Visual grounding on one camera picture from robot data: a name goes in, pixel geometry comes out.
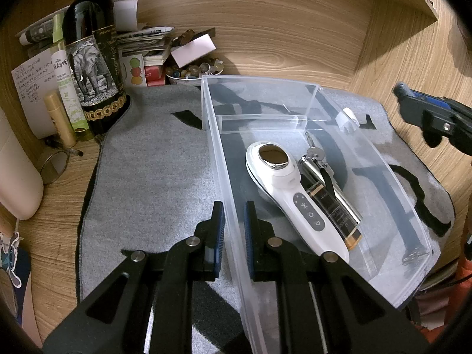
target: silver metal tube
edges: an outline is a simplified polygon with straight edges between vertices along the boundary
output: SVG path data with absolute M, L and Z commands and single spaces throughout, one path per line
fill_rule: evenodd
M 308 155 L 305 154 L 303 157 L 301 157 L 298 161 L 298 165 L 306 174 L 313 175 L 314 178 L 316 178 L 318 181 L 322 182 L 326 186 L 321 171 Z M 333 188 L 334 194 L 339 204 L 346 210 L 346 212 L 352 218 L 352 221 L 356 224 L 359 224 L 362 221 L 362 216 L 359 214 L 357 209 L 353 205 L 351 205 L 348 199 L 344 196 L 343 191 L 334 181 Z

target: clear plastic bin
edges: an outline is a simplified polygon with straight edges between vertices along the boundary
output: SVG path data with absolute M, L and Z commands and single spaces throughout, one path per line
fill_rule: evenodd
M 275 283 L 254 283 L 247 267 L 244 204 L 252 200 L 275 234 L 310 250 L 278 206 L 247 173 L 246 148 L 256 141 L 280 144 L 295 159 L 306 154 L 309 131 L 334 170 L 336 181 L 363 217 L 363 238 L 349 264 L 393 306 L 425 276 L 432 251 L 404 189 L 375 147 L 357 128 L 346 134 L 339 107 L 319 85 L 260 77 L 202 79 L 202 124 L 207 130 L 215 184 L 226 214 L 225 247 L 241 297 L 241 318 L 257 354 L 278 353 Z

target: bowl of stones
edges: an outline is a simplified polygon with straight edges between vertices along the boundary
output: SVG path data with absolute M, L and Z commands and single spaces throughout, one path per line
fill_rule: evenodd
M 171 84 L 201 86 L 202 76 L 216 76 L 223 72 L 223 61 L 218 58 L 200 58 L 183 68 L 167 66 L 165 72 Z

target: grey cloth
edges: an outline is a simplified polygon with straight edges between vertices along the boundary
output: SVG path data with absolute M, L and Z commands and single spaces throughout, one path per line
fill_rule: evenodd
M 403 166 L 418 178 L 424 203 L 440 222 L 453 223 L 447 192 L 396 135 L 383 107 L 344 91 L 324 89 L 324 93 L 341 108 L 350 107 L 361 123 L 366 114 L 371 116 L 376 129 L 364 129 L 367 138 L 388 163 Z M 128 94 L 132 98 L 128 111 L 102 143 L 93 193 L 82 222 L 78 259 L 81 298 L 124 259 L 121 249 L 168 250 L 211 216 L 213 201 L 218 199 L 207 133 L 173 115 L 190 110 L 199 117 L 200 91 L 171 85 L 129 89 Z M 403 177 L 400 182 L 415 203 L 409 182 Z M 447 235 L 438 237 L 430 232 L 432 264 Z M 224 253 L 220 278 L 194 286 L 193 353 L 248 352 L 240 307 Z

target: elephant illustration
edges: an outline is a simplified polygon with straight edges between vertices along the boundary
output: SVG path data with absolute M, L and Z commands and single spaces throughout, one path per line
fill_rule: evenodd
M 77 79 L 77 84 L 83 93 L 84 102 L 90 101 L 87 95 L 87 78 L 92 85 L 95 96 L 100 94 L 100 87 L 98 85 L 99 75 L 103 75 L 107 81 L 106 90 L 113 86 L 113 79 L 110 75 L 107 64 L 95 45 L 86 45 L 80 48 L 73 55 L 73 60 L 74 74 Z

